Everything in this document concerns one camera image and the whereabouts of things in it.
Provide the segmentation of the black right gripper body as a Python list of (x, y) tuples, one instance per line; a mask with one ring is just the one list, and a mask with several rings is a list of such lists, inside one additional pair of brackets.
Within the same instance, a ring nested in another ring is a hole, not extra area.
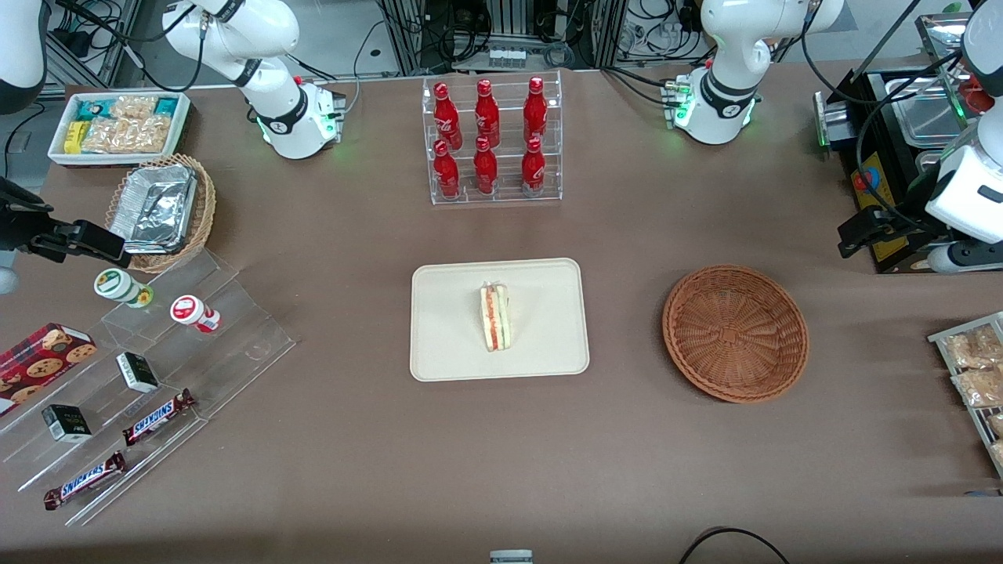
[(1, 200), (1, 250), (18, 250), (28, 246), (33, 237), (48, 233), (53, 206), (36, 193), (3, 176)]

